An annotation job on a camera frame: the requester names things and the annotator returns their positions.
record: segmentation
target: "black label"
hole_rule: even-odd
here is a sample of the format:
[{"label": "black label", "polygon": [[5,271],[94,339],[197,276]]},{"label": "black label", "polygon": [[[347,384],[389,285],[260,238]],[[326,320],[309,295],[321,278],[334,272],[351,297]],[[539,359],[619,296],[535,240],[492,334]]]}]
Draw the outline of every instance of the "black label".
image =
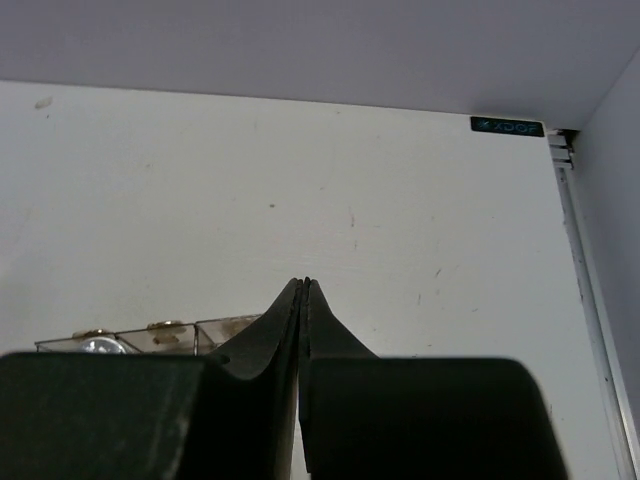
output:
[{"label": "black label", "polygon": [[540,122],[508,120],[506,118],[471,117],[474,132],[502,133],[525,137],[544,137],[544,127]]}]

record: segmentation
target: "wall mark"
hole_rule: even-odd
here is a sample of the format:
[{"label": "wall mark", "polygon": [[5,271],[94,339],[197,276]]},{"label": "wall mark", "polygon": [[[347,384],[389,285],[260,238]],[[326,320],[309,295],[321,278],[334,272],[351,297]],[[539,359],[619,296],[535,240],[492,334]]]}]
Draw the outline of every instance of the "wall mark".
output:
[{"label": "wall mark", "polygon": [[53,103],[53,97],[43,98],[42,100],[38,100],[36,102],[35,109],[42,110],[43,108],[47,108],[52,103]]}]

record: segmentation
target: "metal part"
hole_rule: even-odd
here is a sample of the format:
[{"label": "metal part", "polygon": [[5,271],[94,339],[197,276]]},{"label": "metal part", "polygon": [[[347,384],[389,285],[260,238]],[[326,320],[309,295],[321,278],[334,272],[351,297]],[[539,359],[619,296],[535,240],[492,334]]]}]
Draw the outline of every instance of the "metal part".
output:
[{"label": "metal part", "polygon": [[640,444],[611,333],[593,255],[575,194],[573,172],[556,171],[565,225],[621,478],[640,478]]},{"label": "metal part", "polygon": [[547,139],[556,168],[573,170],[573,147],[567,138],[568,135],[564,130],[554,130],[547,135]]},{"label": "metal part", "polygon": [[78,351],[85,353],[128,353],[123,345],[109,337],[91,337],[80,344]]},{"label": "metal part", "polygon": [[146,329],[120,332],[97,328],[75,332],[70,338],[36,342],[35,345],[39,352],[78,351],[84,340],[100,336],[119,343],[127,353],[203,355],[233,338],[260,316],[242,315],[195,323],[168,320],[150,323]]}]

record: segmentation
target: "dust speck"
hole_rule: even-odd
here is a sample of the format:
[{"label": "dust speck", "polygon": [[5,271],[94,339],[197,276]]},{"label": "dust speck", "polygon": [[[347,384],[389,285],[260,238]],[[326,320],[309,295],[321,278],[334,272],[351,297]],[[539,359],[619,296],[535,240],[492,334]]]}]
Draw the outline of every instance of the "dust speck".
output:
[{"label": "dust speck", "polygon": [[36,102],[35,109],[42,110],[43,108],[47,108],[52,103],[53,103],[53,97],[43,98],[42,100],[38,100]]}]

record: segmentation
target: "white wall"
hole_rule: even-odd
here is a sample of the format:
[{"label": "white wall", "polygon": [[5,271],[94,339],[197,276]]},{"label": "white wall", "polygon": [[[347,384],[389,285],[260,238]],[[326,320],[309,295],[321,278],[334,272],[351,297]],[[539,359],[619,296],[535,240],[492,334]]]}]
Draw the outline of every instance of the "white wall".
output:
[{"label": "white wall", "polygon": [[632,412],[640,419],[640,52],[576,141],[579,201]]},{"label": "white wall", "polygon": [[309,275],[380,355],[521,361],[572,478],[619,478],[546,139],[305,102],[0,98],[0,351],[260,312]]}]

